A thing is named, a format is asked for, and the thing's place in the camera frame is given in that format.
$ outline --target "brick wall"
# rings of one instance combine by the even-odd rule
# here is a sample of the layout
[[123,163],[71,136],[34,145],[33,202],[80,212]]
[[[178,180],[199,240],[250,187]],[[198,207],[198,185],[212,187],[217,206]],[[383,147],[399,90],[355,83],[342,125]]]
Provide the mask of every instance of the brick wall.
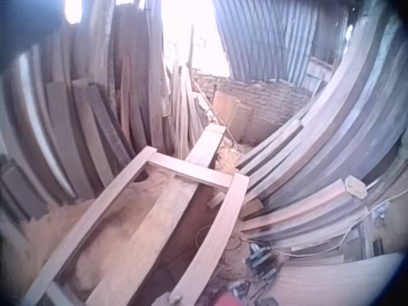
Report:
[[312,95],[307,89],[284,82],[246,84],[225,77],[204,75],[199,71],[194,72],[193,78],[211,101],[214,97],[214,85],[217,85],[218,91],[236,96],[241,103],[252,107],[254,115],[274,126],[283,125]]

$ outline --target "corrugated metal sheet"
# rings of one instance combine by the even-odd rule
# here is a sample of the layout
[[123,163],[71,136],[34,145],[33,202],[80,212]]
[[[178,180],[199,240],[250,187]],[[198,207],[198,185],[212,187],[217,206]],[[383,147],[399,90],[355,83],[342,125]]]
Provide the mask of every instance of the corrugated metal sheet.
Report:
[[[281,79],[301,86],[312,50],[338,49],[341,45],[335,38],[336,43],[330,46],[319,45],[321,40],[314,45],[319,17],[328,11],[324,4],[304,0],[213,2],[222,44],[235,80]],[[333,22],[346,23],[347,8],[337,4],[336,7],[330,11],[340,12]],[[324,18],[324,25],[329,23],[329,17]],[[337,29],[336,37],[341,34],[344,37],[344,32],[340,31],[342,27],[331,28]]]

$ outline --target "metal wall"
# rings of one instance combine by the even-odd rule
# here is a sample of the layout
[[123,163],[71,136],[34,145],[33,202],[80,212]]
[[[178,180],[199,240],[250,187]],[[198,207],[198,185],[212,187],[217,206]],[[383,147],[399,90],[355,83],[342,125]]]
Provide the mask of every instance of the metal wall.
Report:
[[[338,4],[328,10],[324,2],[307,0],[213,2],[234,80],[282,79],[301,86],[312,51],[325,56],[342,47],[345,30],[339,25],[347,23],[347,8]],[[325,40],[328,32],[317,31],[317,25],[330,27],[335,37]]]

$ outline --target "wooden frame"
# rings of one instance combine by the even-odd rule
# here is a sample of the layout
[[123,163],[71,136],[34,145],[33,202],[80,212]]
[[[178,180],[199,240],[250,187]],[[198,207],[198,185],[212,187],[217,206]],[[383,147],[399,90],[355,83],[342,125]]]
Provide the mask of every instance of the wooden frame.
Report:
[[[204,259],[200,258],[205,258],[206,257],[205,255],[208,251],[214,253],[214,256],[212,256],[209,259],[206,259],[209,260],[208,265],[206,266],[206,274],[208,275],[200,279],[200,285],[197,285],[194,294],[193,295],[189,294],[188,296],[188,299],[194,298],[197,299],[201,291],[203,290],[205,284],[207,283],[208,278],[211,276],[212,270],[215,268],[219,258],[221,257],[222,251],[225,248],[226,242],[228,241],[228,238],[235,224],[235,220],[241,209],[242,201],[244,200],[244,195],[248,184],[248,178],[243,175],[236,174],[234,177],[232,177],[231,175],[219,173],[218,171],[205,168],[206,166],[209,166],[209,164],[211,163],[212,156],[215,154],[216,149],[218,148],[218,145],[220,144],[221,139],[223,137],[223,133],[214,132],[211,129],[212,128],[203,132],[203,135],[200,137],[199,141],[197,142],[197,145],[191,151],[189,157],[187,158],[187,161],[181,161],[173,157],[164,156],[160,153],[157,153],[156,152],[157,150],[155,148],[145,147],[130,162],[130,164],[113,180],[113,182],[101,193],[101,195],[88,208],[85,214],[81,217],[81,219],[75,224],[73,229],[60,243],[58,248],[56,248],[54,253],[45,263],[45,266],[43,267],[39,276],[32,283],[21,304],[36,305],[41,300],[44,294],[59,295],[62,293],[62,291],[59,289],[56,283],[57,278],[60,276],[64,268],[68,265],[69,261],[74,258],[75,254],[84,244],[86,238],[91,234],[92,230],[95,229],[99,222],[102,220],[103,213],[107,211],[107,209],[112,205],[112,203],[119,196],[119,194],[123,192],[124,188],[130,182],[132,182],[132,180],[143,170],[143,167],[146,164],[159,166],[161,168],[167,168],[170,171],[173,171],[178,175],[182,176],[183,179],[177,177],[173,178],[173,180],[170,182],[168,186],[169,192],[167,192],[167,190],[163,192],[161,197],[163,200],[161,200],[161,198],[158,199],[153,209],[146,217],[146,219],[148,220],[145,219],[138,228],[138,230],[136,231],[135,233],[136,239],[132,237],[131,240],[128,242],[127,248],[132,246],[132,243],[134,241],[136,242],[139,241],[138,239],[140,236],[139,234],[142,231],[142,229],[146,227],[146,225],[152,224],[152,222],[154,222],[154,218],[160,219],[160,214],[163,215],[163,211],[161,211],[160,214],[158,213],[156,214],[155,210],[163,209],[164,202],[167,203],[170,202],[170,204],[173,205],[170,191],[176,190],[177,184],[180,185],[178,189],[180,189],[182,193],[190,192],[189,195],[191,196],[186,196],[185,199],[185,202],[187,203],[185,204],[186,207],[191,198],[193,197],[193,194],[198,186],[197,182],[213,187],[228,189],[224,205],[221,207],[219,215],[217,216],[214,225],[210,230],[210,232],[213,234],[210,233],[208,234],[208,237],[204,241],[204,244],[198,253],[199,259],[193,261],[192,265],[190,266],[190,270],[196,270],[199,267],[198,264],[195,262],[203,261]],[[198,155],[197,150],[202,150],[203,147],[211,147],[211,145],[210,146],[208,145],[208,140],[210,139],[210,137],[215,137],[215,140],[213,140],[214,144],[210,149],[213,154],[211,156],[209,154],[205,154],[204,159],[200,160],[198,157],[196,157]],[[191,183],[186,182],[185,178],[192,180],[193,182]],[[168,235],[170,237],[183,212],[184,210],[181,210],[180,215],[174,217],[171,220],[171,224],[173,225],[173,227],[168,228],[168,231],[166,230],[165,231],[166,233],[164,233],[164,235]],[[164,226],[165,222],[162,219],[157,221],[160,221],[161,225]],[[226,230],[223,230],[224,233],[223,235],[219,234],[221,232],[221,229],[219,229],[221,226],[223,227],[223,229],[226,227]],[[107,275],[102,279],[97,288],[91,293],[90,297],[86,302],[86,305],[102,305],[102,304],[105,305],[106,303],[109,303],[109,300],[112,299],[115,300],[114,303],[115,305],[127,305],[130,299],[136,293],[140,284],[144,281],[146,276],[148,276],[150,269],[153,267],[153,264],[156,261],[157,257],[159,256],[159,253],[167,239],[168,237],[164,237],[162,238],[162,240],[157,241],[156,246],[152,249],[153,253],[151,254],[151,256],[147,256],[149,262],[145,263],[146,266],[146,268],[144,269],[145,271],[140,271],[140,273],[127,273],[127,277],[131,278],[129,282],[130,286],[126,286],[127,290],[125,290],[125,288],[120,288],[120,292],[104,290],[105,288],[104,284],[106,284],[106,282],[111,279],[110,273],[107,273]],[[148,249],[143,248],[143,250],[144,252],[139,252],[140,256],[143,256],[143,253],[146,252],[149,253]],[[138,262],[138,260],[135,259],[135,256],[137,257],[136,255],[137,252],[126,253],[127,255],[130,255],[132,259],[135,260],[135,263]],[[120,272],[120,268],[123,267],[122,264],[126,264],[126,262],[127,261],[118,261],[119,266],[114,267],[114,270],[118,270]],[[185,276],[182,279],[182,281],[185,282],[186,279],[187,280],[189,279],[189,275]],[[182,285],[182,283],[180,286],[181,286],[181,289],[179,290],[181,291],[180,294],[183,295],[186,294],[185,293],[186,287]]]

